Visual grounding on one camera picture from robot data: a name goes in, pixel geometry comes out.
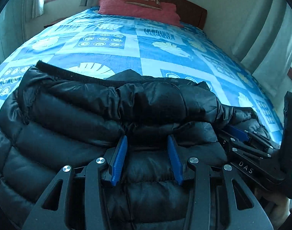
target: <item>quilted fabric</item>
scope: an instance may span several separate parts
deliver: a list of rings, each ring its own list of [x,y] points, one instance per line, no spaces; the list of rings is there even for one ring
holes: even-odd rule
[[[221,104],[205,82],[132,70],[101,80],[38,62],[0,110],[0,207],[21,228],[64,165],[85,166],[127,135],[120,184],[105,189],[113,229],[182,229],[189,189],[175,182],[166,137],[219,167],[213,128],[228,123],[269,136],[252,109]]]

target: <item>bed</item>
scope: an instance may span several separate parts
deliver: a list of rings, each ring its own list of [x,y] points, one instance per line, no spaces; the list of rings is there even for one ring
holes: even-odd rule
[[[202,31],[207,11],[186,0],[177,6],[183,28],[147,19],[98,14],[92,7],[25,42],[0,65],[0,107],[38,60],[105,79],[132,69],[141,75],[206,81],[227,105],[252,107],[276,142],[282,125],[257,81]]]

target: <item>blue gripper pad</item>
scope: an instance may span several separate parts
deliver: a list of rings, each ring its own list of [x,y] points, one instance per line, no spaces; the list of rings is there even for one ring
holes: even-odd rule
[[[121,178],[123,164],[124,164],[126,153],[127,153],[127,147],[128,147],[127,137],[124,136],[119,146],[118,152],[116,154],[114,164],[112,166],[112,178],[111,178],[112,186],[116,186],[116,184],[119,182],[119,179]]]
[[[238,140],[242,142],[248,142],[249,137],[248,134],[245,131],[242,131],[240,129],[237,129],[236,127],[232,125],[227,125],[223,128],[223,131],[229,133],[231,136],[237,138]]]
[[[182,164],[171,136],[167,137],[167,151],[175,179],[179,185],[182,185],[184,181]]]

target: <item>blue bedspread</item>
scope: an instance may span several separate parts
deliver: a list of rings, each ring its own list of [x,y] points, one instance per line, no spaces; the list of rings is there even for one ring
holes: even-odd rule
[[[282,125],[257,81],[196,27],[107,16],[93,7],[43,30],[0,65],[0,107],[39,59],[105,79],[132,69],[153,77],[205,80],[227,105],[252,107],[276,142]]]

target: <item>pink pillow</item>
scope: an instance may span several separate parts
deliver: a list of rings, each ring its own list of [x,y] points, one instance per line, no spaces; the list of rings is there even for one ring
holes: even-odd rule
[[[161,2],[162,10],[157,10],[125,3],[124,1],[126,0],[99,0],[100,9],[98,13],[101,15],[138,17],[183,27],[180,24],[180,17],[176,13],[175,4]]]

